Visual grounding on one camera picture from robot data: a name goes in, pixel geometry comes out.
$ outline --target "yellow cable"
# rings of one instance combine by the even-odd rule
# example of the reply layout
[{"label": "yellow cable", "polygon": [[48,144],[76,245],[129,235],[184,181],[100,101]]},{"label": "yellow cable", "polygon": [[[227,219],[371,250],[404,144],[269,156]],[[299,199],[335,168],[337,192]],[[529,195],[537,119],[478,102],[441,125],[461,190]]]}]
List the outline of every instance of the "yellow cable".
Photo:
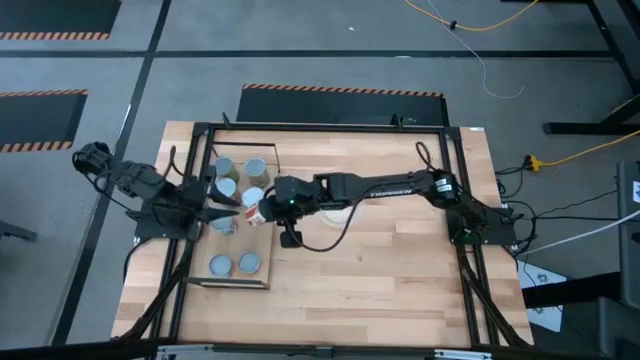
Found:
[{"label": "yellow cable", "polygon": [[567,162],[567,161],[569,161],[569,160],[573,160],[573,159],[578,158],[578,157],[580,157],[580,156],[582,156],[582,155],[586,155],[586,154],[588,154],[588,153],[590,153],[590,152],[594,152],[594,151],[596,151],[596,150],[600,150],[600,149],[602,149],[602,148],[606,148],[607,146],[612,146],[612,145],[615,145],[615,144],[617,144],[617,143],[623,142],[623,141],[625,141],[625,140],[627,140],[627,139],[629,139],[629,138],[632,138],[632,137],[634,137],[634,136],[636,136],[636,135],[638,135],[638,134],[640,134],[640,130],[638,130],[638,131],[634,131],[634,132],[632,132],[632,133],[631,133],[631,134],[629,134],[629,135],[625,135],[625,136],[621,137],[620,139],[617,139],[617,140],[614,140],[614,141],[608,142],[608,143],[606,143],[606,144],[598,145],[598,146],[596,146],[596,147],[592,147],[591,149],[587,149],[587,150],[585,150],[585,151],[581,151],[581,152],[579,152],[579,153],[577,153],[577,154],[574,154],[574,155],[571,155],[571,156],[567,156],[566,158],[561,159],[561,160],[558,160],[558,161],[554,161],[554,162],[544,162],[544,161],[539,161],[539,160],[538,160],[538,164],[537,164],[537,165],[538,165],[538,166],[540,166],[540,167],[542,167],[542,166],[556,166],[556,165],[564,164],[564,163],[566,163],[566,162]]},{"label": "yellow cable", "polygon": [[[497,24],[495,24],[495,25],[487,26],[487,27],[484,27],[484,28],[472,28],[472,27],[462,26],[462,25],[458,25],[458,24],[456,24],[456,29],[457,29],[457,28],[460,28],[460,29],[468,30],[468,31],[489,31],[489,30],[493,30],[493,29],[495,29],[495,28],[498,28],[498,27],[500,27],[500,26],[502,26],[502,25],[504,25],[504,24],[506,24],[506,23],[508,23],[508,22],[510,22],[510,21],[512,21],[512,20],[514,20],[514,19],[516,19],[518,16],[520,16],[520,15],[524,14],[524,12],[525,12],[525,11],[529,10],[533,5],[537,4],[539,1],[540,1],[540,0],[534,0],[531,4],[527,5],[524,9],[522,9],[522,10],[518,11],[518,12],[517,12],[515,15],[513,15],[512,17],[510,17],[510,18],[508,18],[508,19],[505,19],[505,20],[502,20],[501,22],[499,22],[499,23],[497,23]],[[437,17],[437,16],[433,15],[432,13],[428,12],[427,10],[422,9],[422,8],[420,8],[420,7],[416,6],[416,5],[414,5],[411,1],[409,1],[409,0],[404,0],[404,2],[405,2],[407,5],[411,6],[412,8],[414,8],[414,9],[416,9],[416,10],[420,11],[421,13],[423,13],[423,14],[425,14],[425,15],[427,15],[427,16],[429,16],[430,18],[432,18],[432,19],[434,19],[434,20],[437,20],[437,21],[439,21],[439,22],[441,22],[441,23],[443,23],[443,24],[446,24],[446,25],[451,26],[451,23],[450,23],[450,22],[445,21],[445,20],[443,20],[443,19],[441,19],[441,18],[439,18],[439,17]]]}]

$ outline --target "wooden tabletop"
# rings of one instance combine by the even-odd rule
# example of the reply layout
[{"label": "wooden tabletop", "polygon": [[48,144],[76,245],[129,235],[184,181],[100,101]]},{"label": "wooden tabletop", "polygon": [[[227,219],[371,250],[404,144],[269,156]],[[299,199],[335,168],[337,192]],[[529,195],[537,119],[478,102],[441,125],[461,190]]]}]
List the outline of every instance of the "wooden tabletop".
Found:
[{"label": "wooden tabletop", "polygon": [[[166,166],[172,145],[178,150],[176,162],[184,166],[193,124],[167,123],[157,168]],[[498,206],[500,197],[484,130],[462,128],[461,132],[471,190],[486,204]],[[305,180],[324,172],[375,176],[421,169],[424,164],[415,151],[416,141],[430,149],[435,167],[442,166],[436,135],[225,130],[216,131],[215,140],[276,143],[282,174]],[[217,146],[216,150],[237,163],[256,155],[275,161],[263,149]],[[452,143],[449,152],[456,172]],[[169,180],[180,182],[175,174]],[[327,253],[282,249],[275,237],[269,290],[188,285],[178,339],[469,347],[460,275],[444,212],[418,196],[369,199],[359,210],[343,242]],[[318,214],[300,221],[298,228],[305,242],[314,247],[330,245],[341,231]],[[167,246],[166,239],[157,239],[132,256],[114,336],[128,330],[157,294]],[[206,243],[201,241],[194,251],[198,246]],[[513,259],[500,247],[483,249],[494,302],[518,334],[532,343]],[[171,297],[161,335],[168,333],[173,303]],[[481,339],[487,342],[477,298],[475,304]]]}]

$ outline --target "gray floor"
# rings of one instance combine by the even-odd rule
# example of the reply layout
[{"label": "gray floor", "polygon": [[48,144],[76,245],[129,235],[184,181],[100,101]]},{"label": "gray floor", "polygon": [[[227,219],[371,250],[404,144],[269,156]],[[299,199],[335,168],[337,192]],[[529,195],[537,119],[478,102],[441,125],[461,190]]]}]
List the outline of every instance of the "gray floor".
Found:
[{"label": "gray floor", "polygon": [[[161,0],[123,2],[105,42],[0,42],[2,49],[145,49]],[[448,17],[471,26],[492,24],[519,3],[435,1]],[[416,0],[427,8],[428,2]],[[619,11],[599,2],[623,47],[633,44]],[[512,25],[487,33],[459,32],[475,49],[606,49],[588,10],[540,4]],[[161,50],[419,49],[459,50],[437,23],[401,0],[174,0]],[[634,59],[635,53],[628,54]],[[640,62],[632,61],[634,68]],[[630,95],[616,63],[569,60],[486,60],[482,88],[475,59],[211,58],[158,59],[138,112],[125,158],[153,163],[168,120],[219,121],[235,117],[245,83],[331,85],[443,92],[454,126],[486,128],[496,169],[519,165],[525,154],[555,160],[611,137],[547,136],[547,121],[597,121]],[[74,148],[90,141],[114,145],[141,60],[0,59],[0,91],[88,88],[89,100]],[[526,174],[520,200],[542,211],[615,188],[615,163],[637,160],[631,140],[540,174]],[[39,233],[35,244],[0,243],[0,348],[42,345],[74,267],[96,194],[76,172],[70,151],[0,156],[0,218]],[[513,189],[517,178],[504,179]],[[615,198],[567,215],[616,216]],[[540,222],[538,245],[589,230],[582,221]],[[108,338],[121,290],[122,262],[134,223],[111,206],[69,340]],[[527,229],[519,229],[524,235]],[[530,262],[571,277],[617,269],[615,231],[531,256]]]}]

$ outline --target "black floor mat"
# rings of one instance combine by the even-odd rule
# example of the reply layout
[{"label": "black floor mat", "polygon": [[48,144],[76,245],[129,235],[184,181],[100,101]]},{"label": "black floor mat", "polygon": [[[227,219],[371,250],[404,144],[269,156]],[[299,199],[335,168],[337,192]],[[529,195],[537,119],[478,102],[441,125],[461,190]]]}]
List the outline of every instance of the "black floor mat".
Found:
[{"label": "black floor mat", "polygon": [[87,90],[0,92],[0,152],[66,150]]},{"label": "black floor mat", "polygon": [[0,40],[105,40],[120,0],[0,0]]},{"label": "black floor mat", "polygon": [[248,84],[237,121],[449,126],[441,93],[328,86]]}]

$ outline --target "hazard tape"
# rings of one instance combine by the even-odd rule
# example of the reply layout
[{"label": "hazard tape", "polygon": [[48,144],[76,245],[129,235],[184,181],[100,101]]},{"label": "hazard tape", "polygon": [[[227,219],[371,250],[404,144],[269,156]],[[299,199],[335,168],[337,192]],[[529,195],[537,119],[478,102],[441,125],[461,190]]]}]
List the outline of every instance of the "hazard tape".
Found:
[{"label": "hazard tape", "polygon": [[72,141],[45,141],[24,144],[4,144],[2,145],[2,148],[0,148],[0,153],[67,150],[71,147],[72,144]]},{"label": "hazard tape", "polygon": [[246,84],[243,89],[261,90],[289,90],[289,91],[317,91],[317,92],[341,92],[355,94],[380,94],[380,95],[408,95],[408,96],[431,96],[443,98],[444,94],[429,91],[409,91],[409,90],[381,90],[364,88],[341,88],[332,86],[303,86],[303,85],[274,85],[274,84]]},{"label": "hazard tape", "polygon": [[94,32],[0,32],[0,40],[107,40],[109,36]]},{"label": "hazard tape", "polygon": [[10,97],[10,96],[46,96],[46,95],[72,95],[72,94],[82,94],[89,95],[89,91],[87,89],[81,90],[48,90],[48,91],[10,91],[10,92],[0,92],[0,97]]}]

